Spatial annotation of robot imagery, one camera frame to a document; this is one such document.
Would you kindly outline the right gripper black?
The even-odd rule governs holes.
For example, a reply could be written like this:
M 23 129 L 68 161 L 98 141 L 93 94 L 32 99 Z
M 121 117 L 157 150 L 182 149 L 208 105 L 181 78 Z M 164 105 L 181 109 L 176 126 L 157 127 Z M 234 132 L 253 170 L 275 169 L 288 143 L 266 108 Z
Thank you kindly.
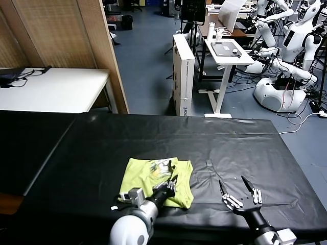
M 241 178 L 252 197 L 243 197 L 240 198 L 240 200 L 236 199 L 227 192 L 223 181 L 219 180 L 222 202 L 228 209 L 233 211 L 234 214 L 243 217 L 246 220 L 250 230 L 260 230 L 270 227 L 268 221 L 261 214 L 261 190 L 254 187 L 254 185 L 244 176 L 241 176 Z

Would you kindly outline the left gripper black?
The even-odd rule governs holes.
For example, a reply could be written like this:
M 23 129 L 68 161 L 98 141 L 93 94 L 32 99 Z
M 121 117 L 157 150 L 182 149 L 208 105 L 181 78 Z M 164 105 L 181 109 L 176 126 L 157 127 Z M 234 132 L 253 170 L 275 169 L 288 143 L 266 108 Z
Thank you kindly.
M 163 181 L 153 187 L 154 193 L 150 196 L 150 201 L 152 201 L 155 205 L 163 205 L 168 198 L 175 196 L 178 175 L 173 176 L 175 166 L 172 165 L 172 160 L 169 160 L 165 166 L 168 167 L 168 171 L 171 176 L 166 181 Z

